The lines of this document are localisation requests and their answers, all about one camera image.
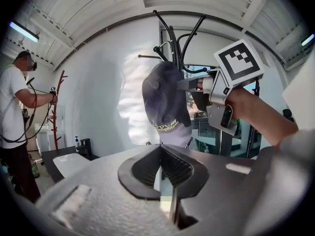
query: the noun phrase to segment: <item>sink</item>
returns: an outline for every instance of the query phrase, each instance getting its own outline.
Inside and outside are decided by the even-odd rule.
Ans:
[[[53,159],[53,162],[64,178],[75,174],[91,163],[77,153],[58,156]]]

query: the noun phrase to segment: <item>human arm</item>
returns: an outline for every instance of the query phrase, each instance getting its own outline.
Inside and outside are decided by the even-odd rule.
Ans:
[[[226,101],[233,108],[234,119],[248,122],[273,146],[298,131],[295,123],[243,88],[232,90]]]
[[[25,105],[27,108],[41,107],[48,102],[56,103],[57,96],[51,93],[49,94],[36,94],[37,104],[35,100],[35,94],[31,93],[28,89],[21,89],[15,93],[15,96]]]

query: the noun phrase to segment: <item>countertop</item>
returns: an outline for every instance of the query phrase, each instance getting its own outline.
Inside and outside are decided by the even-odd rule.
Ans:
[[[65,147],[65,148],[56,149],[56,150],[43,151],[41,153],[43,161],[45,162],[47,172],[55,183],[61,181],[62,179],[64,179],[64,177],[57,169],[55,163],[53,162],[53,159],[58,156],[69,155],[72,153],[76,153],[75,146]],[[92,161],[98,158],[99,158],[98,156],[93,155],[92,159],[90,160]]]

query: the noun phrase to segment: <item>white ceiling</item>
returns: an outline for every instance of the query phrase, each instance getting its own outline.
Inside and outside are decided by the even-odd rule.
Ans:
[[[55,69],[94,33],[153,9],[205,13],[229,21],[265,42],[287,65],[305,54],[300,41],[309,32],[288,0],[29,0],[16,20],[37,33],[39,42],[9,29],[2,51],[13,55],[24,48],[37,62]]]

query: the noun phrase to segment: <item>ceiling light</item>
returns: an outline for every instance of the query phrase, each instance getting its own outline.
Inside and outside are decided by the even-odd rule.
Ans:
[[[314,38],[314,34],[312,34],[311,36],[309,36],[307,39],[305,39],[304,41],[302,41],[302,46],[305,46],[308,42],[310,42],[312,39]]]
[[[20,34],[24,35],[25,37],[29,38],[30,40],[34,41],[35,43],[38,42],[39,37],[31,32],[30,30],[26,29],[23,25],[19,24],[16,21],[12,21],[10,23],[10,27],[18,31]]]

